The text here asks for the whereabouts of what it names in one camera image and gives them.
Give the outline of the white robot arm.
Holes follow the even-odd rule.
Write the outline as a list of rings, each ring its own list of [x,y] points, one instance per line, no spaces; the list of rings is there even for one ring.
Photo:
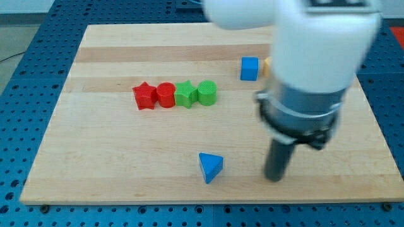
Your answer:
[[[336,132],[343,96],[379,31],[380,3],[204,0],[202,8],[226,30],[274,27],[271,76],[256,101],[272,138],[264,175],[277,182],[297,145],[320,150]]]

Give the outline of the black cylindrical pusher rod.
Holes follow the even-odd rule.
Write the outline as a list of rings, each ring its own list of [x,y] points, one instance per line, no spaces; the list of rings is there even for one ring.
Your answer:
[[[295,144],[285,144],[275,139],[271,140],[269,152],[264,164],[264,175],[272,181],[280,181],[295,149]]]

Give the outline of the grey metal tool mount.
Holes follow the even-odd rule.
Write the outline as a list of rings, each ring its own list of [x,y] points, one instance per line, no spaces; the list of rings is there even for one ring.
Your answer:
[[[321,150],[336,132],[345,92],[304,91],[270,78],[264,89],[256,92],[256,102],[259,117],[273,140]]]

